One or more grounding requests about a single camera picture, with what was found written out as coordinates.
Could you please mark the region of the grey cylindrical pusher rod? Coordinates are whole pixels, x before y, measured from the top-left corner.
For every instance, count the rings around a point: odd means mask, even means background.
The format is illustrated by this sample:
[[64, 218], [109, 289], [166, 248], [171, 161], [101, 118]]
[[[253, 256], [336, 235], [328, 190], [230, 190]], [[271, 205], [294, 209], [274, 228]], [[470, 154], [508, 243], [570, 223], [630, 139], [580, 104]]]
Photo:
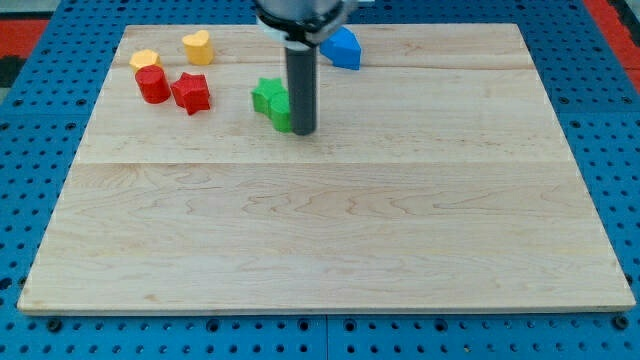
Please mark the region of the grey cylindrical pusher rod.
[[310, 135], [317, 127], [317, 51], [286, 49], [285, 59], [291, 129]]

